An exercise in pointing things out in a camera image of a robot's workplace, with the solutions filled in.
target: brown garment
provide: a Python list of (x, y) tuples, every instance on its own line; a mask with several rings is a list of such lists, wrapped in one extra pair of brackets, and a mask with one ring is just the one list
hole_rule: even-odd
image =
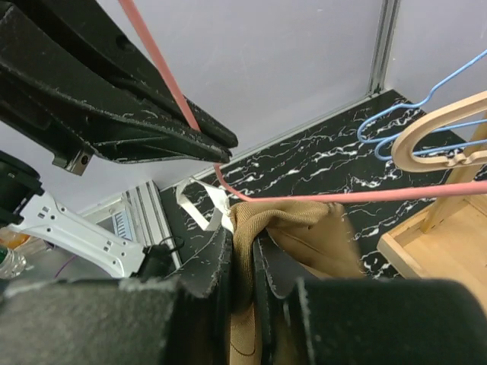
[(282, 201), (238, 203), (234, 225), (231, 365), (260, 363), (253, 307), (252, 242), (266, 228), (274, 241), (316, 276), (357, 278), (362, 273), (352, 228), (339, 204)]

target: clothing tag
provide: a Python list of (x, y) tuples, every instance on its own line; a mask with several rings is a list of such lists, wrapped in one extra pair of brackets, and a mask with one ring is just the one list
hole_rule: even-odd
[[(199, 212), (195, 205), (183, 194), (184, 189), (190, 183), (197, 183), (204, 187), (215, 206), (212, 218), (209, 222), (203, 214)], [(234, 225), (230, 220), (230, 203), (226, 191), (190, 177), (180, 182), (176, 187), (176, 201), (177, 204), (195, 220), (202, 230), (216, 230), (221, 224), (223, 228), (226, 228), (232, 233), (234, 232)]]

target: blue hanger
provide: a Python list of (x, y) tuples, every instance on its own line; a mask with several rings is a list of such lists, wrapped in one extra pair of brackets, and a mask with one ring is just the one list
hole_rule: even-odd
[[(374, 155), (378, 160), (381, 161), (388, 161), (392, 160), (392, 156), (383, 156), (380, 154), (380, 149), (387, 143), (395, 141), (397, 137), (399, 137), (400, 133), (396, 133), (395, 135), (391, 135), (390, 137), (382, 137), (382, 138), (372, 138), (372, 139), (365, 139), (364, 136), (362, 135), (362, 132), (373, 122), (377, 121), (380, 117), (385, 116), (386, 114), (389, 114), (393, 112), (394, 110), (398, 109), (418, 109), (421, 108), (423, 105), (425, 105), (431, 97), (433, 97), (433, 94), (436, 92), (437, 89), (439, 89), (441, 86), (445, 85), (448, 81), (450, 81), (452, 78), (455, 78), (458, 76), (458, 74), (462, 73), (463, 71), (467, 70), (470, 66), (478, 62), (480, 59), (483, 57), (487, 56), (487, 49), (480, 53), (477, 57), (472, 59), (470, 62), (467, 62), (465, 65), (457, 69), (453, 74), (447, 76), (445, 79), (437, 83), (429, 92), (428, 96), (420, 101), (419, 103), (416, 104), (410, 104), (410, 103), (399, 103), (396, 105), (391, 106), (388, 109), (383, 110), (380, 113), (377, 113), (376, 115), (366, 119), (362, 124), (357, 129), (357, 138), (360, 142), (364, 144), (372, 144), (372, 143), (377, 143), (377, 146), (375, 146), (374, 149)], [(437, 133), (437, 132), (445, 132), (445, 131), (450, 131), (452, 129), (457, 129), (461, 127), (467, 127), (469, 125), (478, 125), (482, 124), (484, 122), (487, 122), (487, 119), (482, 119), (482, 120), (476, 120), (475, 122), (465, 122), (465, 123), (460, 123), (456, 125), (448, 125), (446, 127), (441, 127), (438, 129), (435, 129), (432, 133)], [(425, 155), (425, 154), (432, 154), (436, 152), (441, 152), (441, 151), (450, 151), (455, 148), (465, 148), (469, 146), (475, 146), (478, 144), (485, 144), (487, 143), (487, 139), (481, 140), (481, 141), (472, 141), (472, 142), (464, 142), (464, 143), (459, 143), (459, 144), (453, 144), (450, 146), (443, 146), (443, 147), (438, 147), (438, 148), (429, 148), (427, 150), (420, 150), (420, 151), (415, 151), (414, 155), (420, 156), (420, 155)]]

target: white wall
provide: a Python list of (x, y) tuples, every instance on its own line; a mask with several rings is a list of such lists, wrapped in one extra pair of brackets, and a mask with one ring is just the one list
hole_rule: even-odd
[[(116, 0), (98, 0), (137, 45)], [(248, 150), (364, 95), (381, 0), (138, 0), (183, 92)], [(147, 179), (175, 183), (208, 166), (173, 161), (120, 166), (93, 159), (80, 178), (0, 125), (0, 148), (26, 161), (75, 209)]]
[[(402, 0), (386, 87), (413, 102), (440, 80), (487, 49), (486, 0)], [(438, 107), (487, 89), (487, 58), (444, 85), (426, 104)], [(469, 138), (473, 129), (459, 135)]]

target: black marble surface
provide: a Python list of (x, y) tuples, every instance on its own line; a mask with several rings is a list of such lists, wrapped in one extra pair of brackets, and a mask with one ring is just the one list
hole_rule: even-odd
[[(315, 125), (304, 132), (267, 147), (223, 169), (225, 180), (235, 189), (254, 197), (279, 195), (308, 195), (331, 192), (364, 192), (375, 189), (398, 189), (409, 186), (437, 185), (445, 182), (448, 172), (406, 173), (392, 161), (382, 162), (374, 157), (374, 145), (357, 140), (357, 127), (369, 116), (387, 107), (406, 101), (391, 90), (338, 116)], [(397, 133), (422, 115), (419, 110), (400, 109), (379, 119), (365, 131), (368, 138)], [(459, 143), (452, 132), (428, 135), (421, 147), (437, 147)], [(478, 179), (487, 177), (481, 170)], [(219, 186), (215, 174), (203, 179)], [(173, 235), (181, 236), (186, 246), (181, 250), (185, 262), (199, 251), (212, 235), (203, 232), (193, 219), (176, 203), (175, 188), (161, 192)], [(211, 216), (212, 203), (204, 189), (192, 184), (185, 194), (195, 206)], [(355, 238), (361, 250), (366, 273), (374, 278), (395, 277), (396, 270), (377, 251), (380, 236), (395, 227), (434, 199), (405, 202), (369, 202), (345, 205)], [(238, 199), (231, 196), (231, 204)]]

